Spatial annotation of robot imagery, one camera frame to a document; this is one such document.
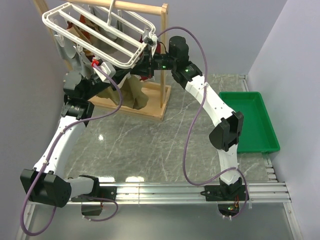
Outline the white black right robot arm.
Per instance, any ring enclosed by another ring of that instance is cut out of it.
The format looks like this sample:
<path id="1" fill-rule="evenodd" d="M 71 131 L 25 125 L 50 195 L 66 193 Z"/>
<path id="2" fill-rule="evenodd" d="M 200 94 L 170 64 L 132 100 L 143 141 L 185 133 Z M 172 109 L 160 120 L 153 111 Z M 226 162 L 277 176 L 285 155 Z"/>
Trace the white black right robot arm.
<path id="1" fill-rule="evenodd" d="M 152 77 L 156 70 L 170 70 L 173 79 L 209 115 L 214 126 L 209 141 L 217 149 L 222 172 L 217 195 L 219 199 L 234 199 L 242 192 L 242 179 L 237 170 L 237 150 L 244 115 L 225 104 L 208 84 L 201 70 L 189 60 L 189 46 L 184 37 L 171 37 L 166 53 L 151 54 L 146 48 L 132 72 L 142 77 Z"/>

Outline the white plastic clip hanger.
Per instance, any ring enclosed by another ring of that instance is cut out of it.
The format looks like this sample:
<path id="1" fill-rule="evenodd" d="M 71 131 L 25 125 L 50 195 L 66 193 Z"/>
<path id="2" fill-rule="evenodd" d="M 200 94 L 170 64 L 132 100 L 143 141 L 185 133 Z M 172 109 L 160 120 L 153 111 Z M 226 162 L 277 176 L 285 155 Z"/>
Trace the white plastic clip hanger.
<path id="1" fill-rule="evenodd" d="M 48 10 L 45 13 L 42 14 L 42 22 L 49 27 L 51 30 L 58 33 L 59 36 L 63 36 L 67 39 L 69 39 L 71 42 L 81 46 L 82 48 L 90 51 L 95 57 L 111 63 L 113 66 L 116 66 L 121 69 L 130 69 L 133 68 L 140 57 L 142 56 L 143 52 L 145 50 L 149 50 L 149 54 L 153 56 L 156 53 L 156 48 L 158 45 L 158 37 L 156 36 L 156 27 L 153 23 L 142 17 L 141 15 L 137 14 L 133 11 L 126 11 L 127 14 L 129 14 L 131 17 L 135 18 L 136 20 L 142 22 L 145 25 L 145 29 L 142 30 L 132 24 L 131 22 L 125 20 L 123 17 L 115 14 L 113 12 L 114 4 L 112 4 L 109 8 L 106 8 L 102 6 L 100 3 L 95 3 L 94 6 L 96 6 L 101 11 L 104 11 L 108 14 L 108 20 L 103 21 L 102 19 L 98 18 L 94 14 L 90 13 L 89 11 L 85 10 L 84 8 L 80 7 L 77 4 L 73 3 L 64 3 L 56 8 L 53 8 L 52 10 Z M 79 13 L 81 16 L 85 17 L 92 23 L 96 24 L 98 27 L 102 28 L 106 33 L 112 34 L 124 42 L 134 46 L 136 48 L 136 51 L 132 52 L 123 46 L 119 45 L 115 41 L 112 41 L 111 39 L 104 36 L 102 33 L 100 33 L 98 30 L 94 30 L 92 27 L 87 26 L 85 23 L 80 22 L 80 20 L 77 20 L 73 16 L 71 16 L 67 10 L 74 10 L 77 13 Z M 128 61 L 120 61 L 114 57 L 112 57 L 110 54 L 105 52 L 104 50 L 101 50 L 94 45 L 92 45 L 89 42 L 86 42 L 85 40 L 81 39 L 80 37 L 70 33 L 66 29 L 60 27 L 57 23 L 54 21 L 54 17 L 60 16 L 64 18 L 66 22 L 72 23 L 73 25 L 79 27 L 81 30 L 89 33 L 90 35 L 96 37 L 98 40 L 102 41 L 103 43 L 111 46 L 112 48 L 120 51 L 121 53 L 128 56 Z M 132 30 L 138 32 L 142 36 L 142 42 L 139 42 L 135 39 L 133 39 L 131 36 L 123 33 L 122 31 L 116 29 L 111 25 L 112 18 L 115 18 L 120 23 L 124 24 L 125 26 L 131 28 Z"/>

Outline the tan underwear with white waistband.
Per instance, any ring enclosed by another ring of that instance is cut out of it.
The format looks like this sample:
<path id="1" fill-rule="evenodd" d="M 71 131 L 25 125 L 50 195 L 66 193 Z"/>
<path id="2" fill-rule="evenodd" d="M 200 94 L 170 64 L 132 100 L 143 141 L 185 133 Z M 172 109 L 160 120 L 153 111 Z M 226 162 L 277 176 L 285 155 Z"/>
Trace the tan underwear with white waistband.
<path id="1" fill-rule="evenodd" d="M 149 97 L 143 93 L 143 84 L 137 75 L 131 75 L 124 80 L 120 88 L 122 94 L 122 105 L 131 109 L 140 110 L 147 106 Z M 120 97 L 116 90 L 106 88 L 96 95 L 99 98 L 110 99 L 115 105 L 120 103 Z"/>

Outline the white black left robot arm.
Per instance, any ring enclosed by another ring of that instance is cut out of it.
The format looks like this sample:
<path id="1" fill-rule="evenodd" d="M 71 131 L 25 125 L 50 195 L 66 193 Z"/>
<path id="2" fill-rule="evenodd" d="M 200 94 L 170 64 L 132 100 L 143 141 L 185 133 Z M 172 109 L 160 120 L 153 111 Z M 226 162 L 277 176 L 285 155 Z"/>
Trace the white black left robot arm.
<path id="1" fill-rule="evenodd" d="M 89 100 L 108 87 L 119 92 L 129 74 L 129 70 L 107 70 L 97 65 L 93 66 L 93 71 L 84 76 L 73 70 L 64 76 L 64 105 L 58 128 L 40 160 L 20 175 L 26 193 L 24 206 L 34 202 L 62 208 L 72 198 L 96 201 L 104 197 L 98 177 L 80 175 L 70 180 L 63 178 L 72 148 L 88 123 L 95 120 L 92 116 L 95 106 Z"/>

